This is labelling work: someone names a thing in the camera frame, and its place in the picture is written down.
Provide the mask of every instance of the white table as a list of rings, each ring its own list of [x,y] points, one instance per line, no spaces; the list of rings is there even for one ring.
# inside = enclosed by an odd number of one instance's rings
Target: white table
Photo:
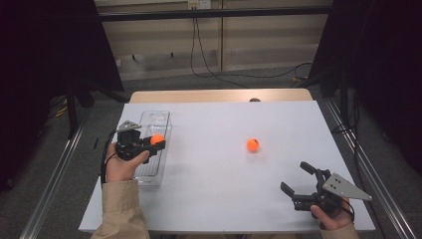
[[[119,123],[143,111],[169,111],[173,124],[161,187],[141,190],[148,228],[164,233],[303,233],[317,231],[309,212],[294,210],[280,183],[316,191],[301,161],[351,176],[316,102],[128,104]],[[257,153],[246,149],[255,137]],[[359,200],[351,200],[357,230],[374,230]],[[102,222],[98,183],[80,230]]]

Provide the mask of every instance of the electrical outlet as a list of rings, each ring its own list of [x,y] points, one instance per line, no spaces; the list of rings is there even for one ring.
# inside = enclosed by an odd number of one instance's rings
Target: electrical outlet
[[[199,0],[199,9],[211,9],[211,0]]]
[[[187,9],[188,10],[196,10],[196,9],[199,9],[199,1],[198,0],[189,0],[189,1],[187,1]]]

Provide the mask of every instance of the gray floor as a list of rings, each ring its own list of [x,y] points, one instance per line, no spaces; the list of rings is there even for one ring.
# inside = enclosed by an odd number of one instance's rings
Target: gray floor
[[[277,75],[290,68],[274,68],[265,70],[249,70],[236,74],[250,75]],[[306,76],[310,67],[305,66],[297,70],[298,76]],[[289,88],[297,84],[292,81],[295,72],[279,78],[257,79],[249,77],[220,77],[234,81],[248,88]],[[153,90],[190,90],[190,89],[238,89],[239,86],[217,80],[215,78],[198,78],[193,75],[144,79],[140,81],[124,82],[126,94],[129,96],[135,91]],[[315,100],[330,128],[336,127],[331,113],[326,106],[318,86],[310,87]],[[89,118],[73,156],[69,162],[53,203],[44,218],[38,238],[89,238],[89,233],[78,231],[88,205],[90,195],[94,189],[100,170],[102,149],[108,132],[115,128],[122,104],[106,97],[93,93],[97,99],[91,109],[79,107],[79,116],[89,114]],[[395,199],[416,235],[422,235],[422,177],[408,166],[400,150],[390,142],[384,140],[383,130],[371,114],[360,107],[359,140],[362,147],[376,167],[379,176]],[[0,238],[18,238],[24,229],[34,207],[52,175],[58,159],[67,143],[68,136],[67,115],[49,119],[38,144],[34,148],[29,163],[14,178],[15,186],[10,191],[0,195]],[[353,164],[353,154],[341,134],[333,135],[344,161],[354,180],[357,181],[356,170]],[[364,179],[369,194],[374,194],[370,184]],[[372,202],[377,218],[384,231],[385,238],[399,238],[394,226],[385,213],[377,198]],[[371,209],[368,207],[374,222]],[[373,232],[360,233],[361,238],[382,238],[379,227]],[[319,238],[318,234],[304,235],[303,238]]]

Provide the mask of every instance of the clear plastic container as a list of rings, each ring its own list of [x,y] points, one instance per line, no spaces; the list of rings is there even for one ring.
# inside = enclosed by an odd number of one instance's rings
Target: clear plastic container
[[[165,149],[141,164],[135,171],[135,179],[140,187],[159,187],[164,175],[165,159],[171,136],[170,112],[143,112],[140,119],[140,137],[149,137],[160,133],[165,138]]]

